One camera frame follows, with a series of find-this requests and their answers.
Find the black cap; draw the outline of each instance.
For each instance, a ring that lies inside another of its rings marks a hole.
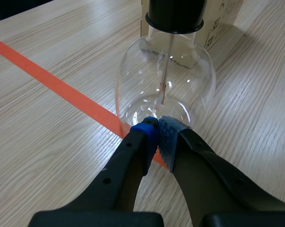
[[[149,0],[146,21],[168,33],[187,34],[200,30],[207,0]]]

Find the glass flask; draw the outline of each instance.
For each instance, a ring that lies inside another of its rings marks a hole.
[[[195,33],[170,34],[149,27],[149,35],[125,52],[117,76],[116,113],[130,126],[145,117],[172,116],[194,130],[211,107],[216,73]]]

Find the blue gripper pad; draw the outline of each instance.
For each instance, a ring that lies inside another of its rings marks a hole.
[[[174,159],[177,147],[177,138],[179,132],[190,128],[186,124],[169,116],[162,116],[159,119],[159,151],[162,160],[173,171]]]

